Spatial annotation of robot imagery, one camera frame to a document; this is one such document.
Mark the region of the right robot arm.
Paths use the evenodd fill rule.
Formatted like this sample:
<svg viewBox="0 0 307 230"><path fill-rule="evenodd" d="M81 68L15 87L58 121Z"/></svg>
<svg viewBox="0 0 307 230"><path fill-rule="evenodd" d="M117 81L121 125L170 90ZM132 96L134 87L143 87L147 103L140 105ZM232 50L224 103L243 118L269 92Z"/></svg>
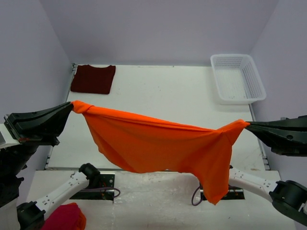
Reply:
<svg viewBox="0 0 307 230"><path fill-rule="evenodd" d="M251 122L247 128L273 153L284 156L307 155L307 117L285 118L270 122ZM214 176L219 188L228 185L239 187L270 201L281 214L302 224L307 224L307 188L295 181L271 181L231 167L229 174Z"/></svg>

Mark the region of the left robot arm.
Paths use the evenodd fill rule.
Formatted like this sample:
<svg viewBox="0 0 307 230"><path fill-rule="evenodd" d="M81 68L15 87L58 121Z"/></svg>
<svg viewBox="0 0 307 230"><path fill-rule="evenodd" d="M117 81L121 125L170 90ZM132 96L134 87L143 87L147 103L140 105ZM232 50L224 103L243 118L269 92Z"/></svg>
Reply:
<svg viewBox="0 0 307 230"><path fill-rule="evenodd" d="M73 104L29 113L5 116L0 126L0 228L2 230L39 230L46 219L77 192L99 185L99 170L83 164L63 185L31 202L17 205L24 178L18 173L40 146L56 146Z"/></svg>

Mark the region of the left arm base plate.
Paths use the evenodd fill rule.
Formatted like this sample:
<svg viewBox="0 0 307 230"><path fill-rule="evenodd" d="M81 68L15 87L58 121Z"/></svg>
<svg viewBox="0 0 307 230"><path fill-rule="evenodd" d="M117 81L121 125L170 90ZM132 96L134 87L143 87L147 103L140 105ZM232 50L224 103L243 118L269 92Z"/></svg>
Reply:
<svg viewBox="0 0 307 230"><path fill-rule="evenodd" d="M100 175L91 180L85 191L74 194L71 200L110 200L113 201L118 192L114 188L115 173L100 172Z"/></svg>

